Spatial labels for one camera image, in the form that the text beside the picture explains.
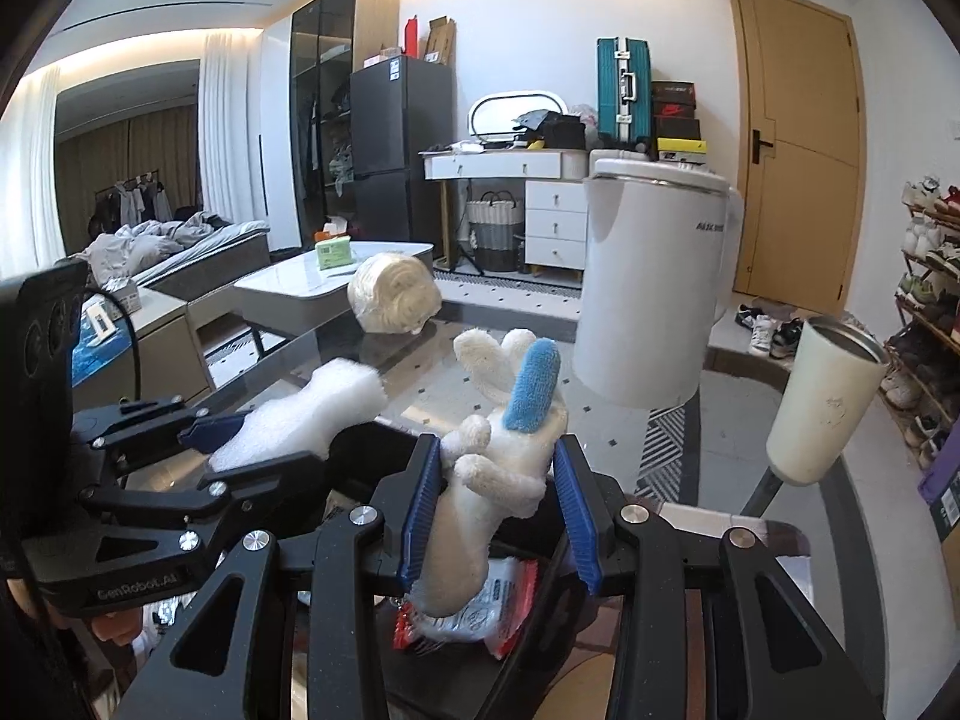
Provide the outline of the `person's left hand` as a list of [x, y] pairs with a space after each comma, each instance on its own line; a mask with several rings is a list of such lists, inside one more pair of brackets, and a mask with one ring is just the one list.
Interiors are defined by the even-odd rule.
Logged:
[[[14, 603], [20, 606], [27, 617], [31, 617], [34, 621], [41, 619], [23, 580], [12, 578], [5, 582], [5, 587], [10, 592]], [[143, 610], [135, 608], [135, 610], [114, 611], [104, 616], [92, 617], [89, 620], [89, 628], [101, 642], [112, 642], [119, 647], [125, 647], [132, 644], [133, 640], [143, 632]]]

